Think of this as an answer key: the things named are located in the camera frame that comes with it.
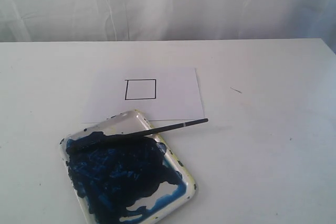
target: white table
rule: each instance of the white table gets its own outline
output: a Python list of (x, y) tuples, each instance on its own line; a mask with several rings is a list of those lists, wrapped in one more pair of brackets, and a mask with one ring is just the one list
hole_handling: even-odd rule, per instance
[(199, 191), (161, 223), (335, 222), (336, 56), (282, 39), (0, 43), (0, 223), (85, 222), (58, 144), (129, 65), (196, 67), (210, 120), (163, 134)]

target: white curtain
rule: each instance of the white curtain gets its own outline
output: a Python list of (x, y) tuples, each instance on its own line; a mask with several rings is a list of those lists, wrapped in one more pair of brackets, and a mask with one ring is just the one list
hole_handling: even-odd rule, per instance
[(0, 0), (0, 41), (321, 37), (336, 0)]

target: paper sheet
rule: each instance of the paper sheet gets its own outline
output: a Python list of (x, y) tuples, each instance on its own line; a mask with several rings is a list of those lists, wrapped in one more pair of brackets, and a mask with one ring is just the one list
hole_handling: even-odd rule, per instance
[(109, 69), (99, 74), (83, 122), (138, 109), (148, 120), (204, 117), (194, 68)]

